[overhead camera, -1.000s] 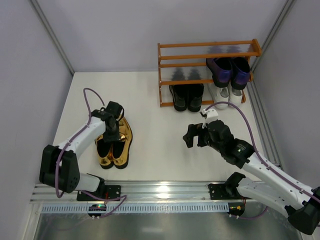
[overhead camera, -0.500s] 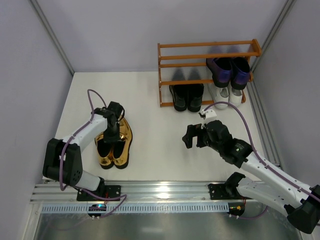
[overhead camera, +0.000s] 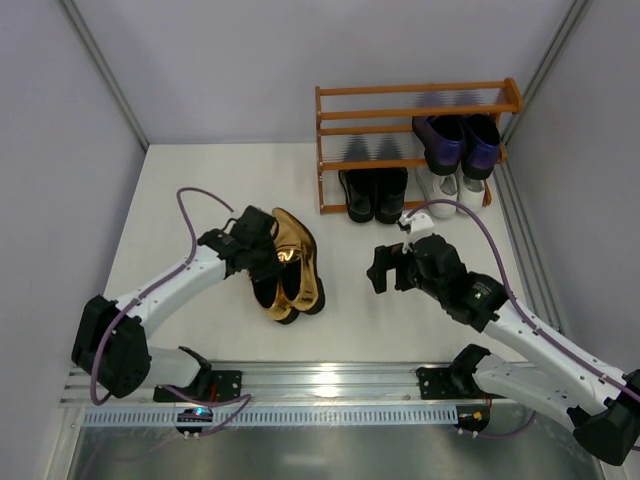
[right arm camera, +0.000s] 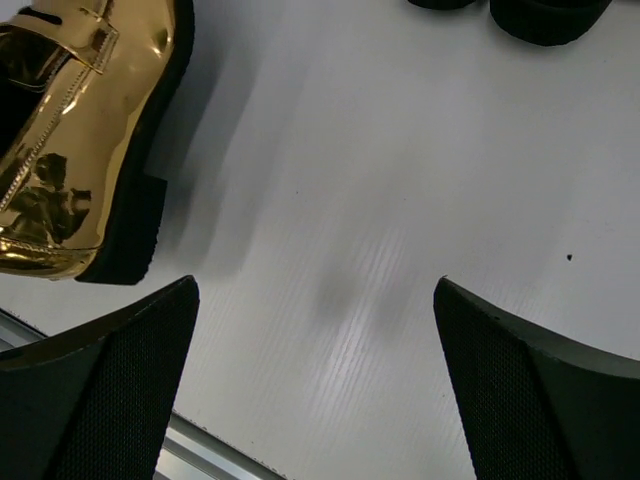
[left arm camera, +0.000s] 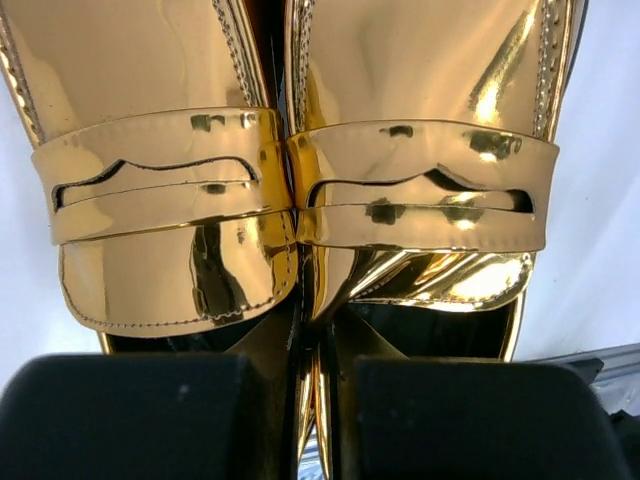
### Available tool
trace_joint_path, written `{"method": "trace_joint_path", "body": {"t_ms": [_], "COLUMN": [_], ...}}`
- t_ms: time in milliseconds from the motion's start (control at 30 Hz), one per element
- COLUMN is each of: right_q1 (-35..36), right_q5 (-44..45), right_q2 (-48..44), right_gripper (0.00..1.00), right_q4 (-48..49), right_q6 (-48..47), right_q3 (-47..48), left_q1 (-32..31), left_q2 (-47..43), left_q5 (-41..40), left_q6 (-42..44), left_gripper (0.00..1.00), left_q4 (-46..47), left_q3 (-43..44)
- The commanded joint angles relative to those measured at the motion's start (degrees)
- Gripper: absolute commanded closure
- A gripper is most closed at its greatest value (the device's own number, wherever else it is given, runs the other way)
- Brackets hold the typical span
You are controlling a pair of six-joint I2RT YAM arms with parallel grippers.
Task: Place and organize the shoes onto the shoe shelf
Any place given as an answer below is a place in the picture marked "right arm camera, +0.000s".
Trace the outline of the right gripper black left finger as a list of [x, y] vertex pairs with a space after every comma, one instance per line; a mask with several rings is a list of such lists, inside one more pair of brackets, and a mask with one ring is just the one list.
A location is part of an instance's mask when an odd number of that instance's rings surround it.
[[2, 478], [152, 478], [198, 309], [198, 284], [185, 276], [2, 352]]

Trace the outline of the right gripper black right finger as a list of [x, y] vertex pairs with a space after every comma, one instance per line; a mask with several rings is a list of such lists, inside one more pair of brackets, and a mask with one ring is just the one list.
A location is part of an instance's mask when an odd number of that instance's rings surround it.
[[447, 278], [433, 300], [477, 478], [638, 478], [638, 361], [517, 317]]

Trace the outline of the gold loafer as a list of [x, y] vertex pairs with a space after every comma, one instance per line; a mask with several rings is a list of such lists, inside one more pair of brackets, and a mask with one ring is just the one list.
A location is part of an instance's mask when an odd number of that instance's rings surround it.
[[134, 285], [167, 189], [145, 164], [193, 50], [190, 1], [34, 1], [1, 25], [1, 269]]

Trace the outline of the black patent loafer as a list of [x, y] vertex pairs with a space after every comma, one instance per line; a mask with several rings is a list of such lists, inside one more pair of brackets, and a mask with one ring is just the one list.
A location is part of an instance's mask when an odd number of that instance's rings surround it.
[[464, 9], [478, 0], [408, 0], [408, 3], [426, 10], [450, 12]]
[[496, 25], [530, 44], [566, 45], [584, 35], [602, 16], [611, 0], [491, 0]]

